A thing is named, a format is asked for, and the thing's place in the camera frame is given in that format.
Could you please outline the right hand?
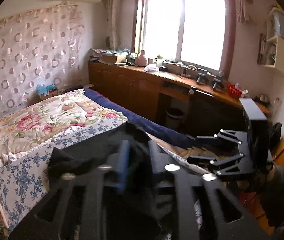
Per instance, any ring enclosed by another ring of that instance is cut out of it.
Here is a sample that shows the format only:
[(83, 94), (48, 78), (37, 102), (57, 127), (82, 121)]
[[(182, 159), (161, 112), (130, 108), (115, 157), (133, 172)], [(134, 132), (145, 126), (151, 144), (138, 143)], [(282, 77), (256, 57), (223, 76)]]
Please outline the right hand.
[(277, 193), (284, 192), (284, 168), (281, 166), (274, 166), (272, 169), (272, 178), (268, 178), (266, 187), (269, 191)]

